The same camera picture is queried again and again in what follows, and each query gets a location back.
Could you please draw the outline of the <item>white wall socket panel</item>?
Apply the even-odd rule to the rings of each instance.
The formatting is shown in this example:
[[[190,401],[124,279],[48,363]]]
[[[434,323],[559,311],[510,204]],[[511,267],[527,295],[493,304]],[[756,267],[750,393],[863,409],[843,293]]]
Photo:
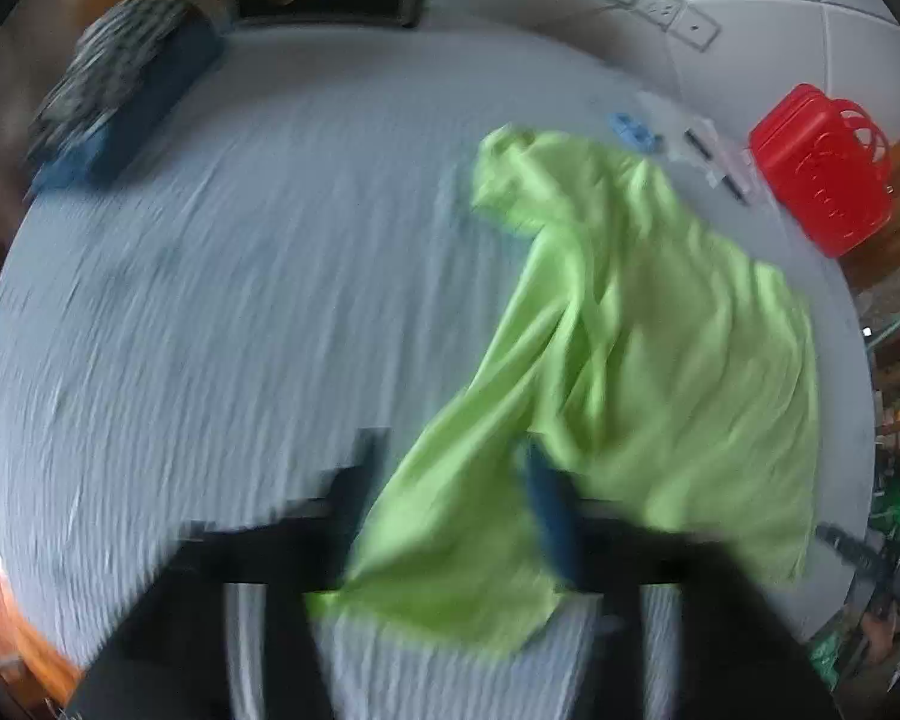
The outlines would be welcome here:
[[[632,11],[681,43],[704,52],[717,39],[722,27],[686,0],[606,0]]]

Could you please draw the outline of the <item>lime green shirt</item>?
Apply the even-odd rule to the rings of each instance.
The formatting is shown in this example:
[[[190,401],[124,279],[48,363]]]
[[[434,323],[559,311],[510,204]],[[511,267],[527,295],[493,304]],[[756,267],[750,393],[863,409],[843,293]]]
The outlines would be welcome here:
[[[820,456],[806,301],[637,154],[514,125],[471,205],[532,241],[470,385],[425,426],[365,519],[329,610],[510,653],[567,592],[518,471],[541,440],[644,527],[723,538],[770,585],[803,573]]]

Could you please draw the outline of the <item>black pen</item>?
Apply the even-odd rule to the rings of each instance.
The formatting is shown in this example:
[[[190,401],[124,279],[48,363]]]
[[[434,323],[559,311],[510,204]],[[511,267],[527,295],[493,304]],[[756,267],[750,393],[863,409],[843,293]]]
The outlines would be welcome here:
[[[694,149],[694,151],[701,156],[702,160],[704,160],[704,163],[706,163],[707,176],[715,179],[717,184],[721,185],[738,203],[747,205],[748,200],[746,199],[743,189],[738,185],[738,182],[725,171],[717,158],[715,158],[715,154],[712,153],[712,149],[702,142],[701,137],[699,137],[694,130],[688,128],[688,130],[683,133],[683,138],[685,138],[685,142]]]

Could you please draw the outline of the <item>light blue bed sheet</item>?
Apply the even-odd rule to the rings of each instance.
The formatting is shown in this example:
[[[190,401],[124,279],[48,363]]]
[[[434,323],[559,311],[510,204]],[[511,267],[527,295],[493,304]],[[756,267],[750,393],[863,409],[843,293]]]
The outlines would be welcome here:
[[[848,573],[813,538],[860,528],[873,415],[841,269],[772,200],[635,153],[637,80],[490,26],[235,34],[125,179],[37,195],[0,277],[0,554],[23,619],[88,667],[183,530],[272,522],[383,429],[368,512],[470,385],[532,241],[471,205],[482,140],[514,125],[655,163],[694,215],[806,301],[820,456],[805,568],[752,578],[802,645]],[[571,718],[600,598],[567,592],[520,649],[408,634],[307,601],[341,718]],[[679,592],[642,592],[649,717],[674,718]]]

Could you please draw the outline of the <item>red plastic basket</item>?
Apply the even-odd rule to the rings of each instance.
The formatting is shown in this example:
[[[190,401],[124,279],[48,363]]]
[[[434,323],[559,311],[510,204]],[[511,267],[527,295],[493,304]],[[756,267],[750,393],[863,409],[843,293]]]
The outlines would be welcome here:
[[[891,218],[888,138],[857,103],[800,83],[749,132],[774,197],[838,259]]]

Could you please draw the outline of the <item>white paper sheets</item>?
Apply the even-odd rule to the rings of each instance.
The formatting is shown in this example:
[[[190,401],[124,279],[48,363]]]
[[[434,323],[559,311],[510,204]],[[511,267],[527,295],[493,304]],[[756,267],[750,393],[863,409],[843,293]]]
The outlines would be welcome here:
[[[660,156],[694,167],[710,187],[723,188],[741,205],[772,200],[749,149],[720,132],[710,119],[648,89],[637,93],[637,102],[645,125],[658,137]]]

